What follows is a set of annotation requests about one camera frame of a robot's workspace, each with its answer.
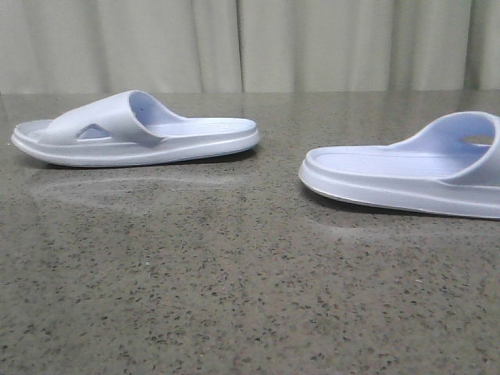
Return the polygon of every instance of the white curtain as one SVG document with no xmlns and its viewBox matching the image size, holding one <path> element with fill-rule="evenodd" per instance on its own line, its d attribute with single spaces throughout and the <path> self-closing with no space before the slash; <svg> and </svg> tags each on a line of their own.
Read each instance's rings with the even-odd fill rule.
<svg viewBox="0 0 500 375">
<path fill-rule="evenodd" d="M 0 93 L 500 88 L 500 0 L 0 0 Z"/>
</svg>

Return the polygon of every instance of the slipper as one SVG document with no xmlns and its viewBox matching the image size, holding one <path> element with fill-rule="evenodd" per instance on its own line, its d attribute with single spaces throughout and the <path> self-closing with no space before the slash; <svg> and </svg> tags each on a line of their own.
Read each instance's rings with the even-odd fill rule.
<svg viewBox="0 0 500 375">
<path fill-rule="evenodd" d="M 140 166 L 242 152 L 259 142 L 251 120 L 186 118 L 142 91 L 126 91 L 55 120 L 21 123 L 22 151 L 63 166 Z"/>
<path fill-rule="evenodd" d="M 468 142 L 473 136 L 493 142 Z M 314 149 L 298 175 L 311 190 L 340 201 L 500 219 L 499 143 L 499 117 L 458 112 L 393 145 Z"/>
</svg>

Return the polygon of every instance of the slide sandal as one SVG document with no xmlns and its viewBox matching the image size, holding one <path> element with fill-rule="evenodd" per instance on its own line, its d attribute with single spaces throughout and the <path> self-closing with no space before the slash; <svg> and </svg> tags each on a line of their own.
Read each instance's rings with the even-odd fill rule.
<svg viewBox="0 0 500 375">
<path fill-rule="evenodd" d="M 467 138 L 493 138 L 479 145 Z M 500 118 L 443 116 L 389 146 L 317 148 L 298 172 L 328 198 L 390 209 L 500 219 Z"/>
<path fill-rule="evenodd" d="M 241 152 L 259 142 L 251 120 L 186 118 L 143 91 L 126 91 L 55 120 L 18 125 L 13 143 L 63 166 L 141 166 Z"/>
</svg>

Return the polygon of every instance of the curtain fold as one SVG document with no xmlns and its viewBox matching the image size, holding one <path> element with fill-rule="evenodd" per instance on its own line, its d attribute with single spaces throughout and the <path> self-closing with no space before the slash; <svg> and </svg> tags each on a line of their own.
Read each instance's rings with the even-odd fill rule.
<svg viewBox="0 0 500 375">
<path fill-rule="evenodd" d="M 1 0 L 0 92 L 500 88 L 498 0 Z"/>
</svg>

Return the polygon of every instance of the speckled stone surface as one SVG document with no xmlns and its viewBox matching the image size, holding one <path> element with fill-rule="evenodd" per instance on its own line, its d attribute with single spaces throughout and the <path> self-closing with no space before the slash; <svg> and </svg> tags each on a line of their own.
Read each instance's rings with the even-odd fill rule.
<svg viewBox="0 0 500 375">
<path fill-rule="evenodd" d="M 0 97 L 0 373 L 500 373 L 500 222 L 307 191 L 325 145 L 389 144 L 498 91 L 156 95 L 254 119 L 254 151 L 67 169 L 19 122 L 98 95 Z"/>
</svg>

